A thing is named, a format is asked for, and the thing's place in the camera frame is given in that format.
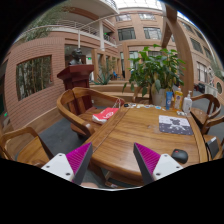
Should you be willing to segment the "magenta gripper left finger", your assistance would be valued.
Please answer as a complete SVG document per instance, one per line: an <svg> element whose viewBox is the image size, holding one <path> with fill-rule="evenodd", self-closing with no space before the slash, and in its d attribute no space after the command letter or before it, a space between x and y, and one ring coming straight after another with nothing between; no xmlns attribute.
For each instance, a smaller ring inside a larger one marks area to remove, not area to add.
<svg viewBox="0 0 224 224"><path fill-rule="evenodd" d="M92 144L87 143L68 154L58 153L42 169L80 185L88 168L92 153Z"/></svg>

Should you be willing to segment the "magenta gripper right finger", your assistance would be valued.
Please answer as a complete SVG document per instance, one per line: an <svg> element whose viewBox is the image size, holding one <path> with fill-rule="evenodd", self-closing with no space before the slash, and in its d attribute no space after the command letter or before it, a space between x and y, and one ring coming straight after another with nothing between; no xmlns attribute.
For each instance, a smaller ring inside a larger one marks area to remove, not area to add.
<svg viewBox="0 0 224 224"><path fill-rule="evenodd" d="M134 144L133 153L145 185L182 169L170 155L158 154L139 143Z"/></svg>

